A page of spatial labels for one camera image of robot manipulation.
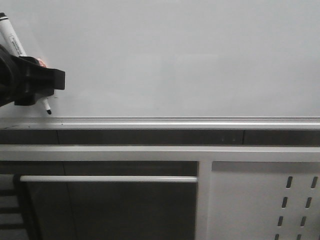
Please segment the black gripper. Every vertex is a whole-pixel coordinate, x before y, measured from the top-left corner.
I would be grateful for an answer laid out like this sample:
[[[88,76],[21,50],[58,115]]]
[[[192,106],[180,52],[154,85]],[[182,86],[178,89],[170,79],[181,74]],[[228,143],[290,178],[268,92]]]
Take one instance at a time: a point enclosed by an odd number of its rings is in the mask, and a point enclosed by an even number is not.
[[[30,56],[17,58],[21,63],[21,73],[25,81],[35,85],[18,93],[14,99],[15,106],[32,106],[38,100],[50,97],[55,90],[64,90],[66,87],[66,73],[62,70],[41,67],[37,59]],[[13,56],[0,46],[0,106],[12,102],[13,95],[19,84],[19,70]]]

